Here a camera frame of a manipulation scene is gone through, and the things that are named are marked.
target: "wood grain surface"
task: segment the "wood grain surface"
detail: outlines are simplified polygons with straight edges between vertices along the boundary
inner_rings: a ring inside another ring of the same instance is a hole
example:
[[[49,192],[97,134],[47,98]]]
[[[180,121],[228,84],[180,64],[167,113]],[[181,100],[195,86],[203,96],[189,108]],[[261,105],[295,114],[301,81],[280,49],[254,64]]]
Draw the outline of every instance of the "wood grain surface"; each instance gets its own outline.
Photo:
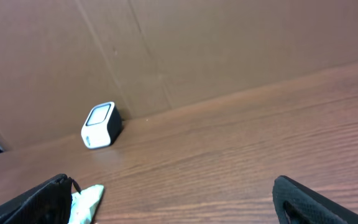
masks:
[[[103,184],[97,223],[278,223],[287,175],[358,213],[358,63],[0,154],[0,204],[57,174]]]

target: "brown wall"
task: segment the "brown wall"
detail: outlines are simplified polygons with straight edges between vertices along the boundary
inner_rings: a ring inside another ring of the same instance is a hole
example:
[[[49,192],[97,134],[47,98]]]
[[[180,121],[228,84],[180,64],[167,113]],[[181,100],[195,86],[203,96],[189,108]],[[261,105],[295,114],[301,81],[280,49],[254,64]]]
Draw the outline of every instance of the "brown wall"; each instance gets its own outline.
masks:
[[[0,0],[0,139],[79,133],[358,60],[358,0]]]

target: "small white device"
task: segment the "small white device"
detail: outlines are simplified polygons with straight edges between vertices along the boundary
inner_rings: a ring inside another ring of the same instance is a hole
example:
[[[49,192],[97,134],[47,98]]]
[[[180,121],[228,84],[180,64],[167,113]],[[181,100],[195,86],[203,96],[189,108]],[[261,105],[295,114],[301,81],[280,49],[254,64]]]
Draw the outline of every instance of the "small white device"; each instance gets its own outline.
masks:
[[[85,146],[89,149],[110,146],[122,130],[121,116],[114,102],[92,108],[81,130]]]

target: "crumpled plastic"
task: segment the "crumpled plastic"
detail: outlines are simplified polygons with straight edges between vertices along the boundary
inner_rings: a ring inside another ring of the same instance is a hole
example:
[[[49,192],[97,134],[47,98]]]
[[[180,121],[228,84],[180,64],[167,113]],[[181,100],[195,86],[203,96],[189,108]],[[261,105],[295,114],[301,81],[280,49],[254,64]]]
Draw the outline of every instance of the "crumpled plastic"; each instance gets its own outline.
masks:
[[[73,193],[69,224],[89,224],[104,192],[103,185],[88,187],[79,193]]]

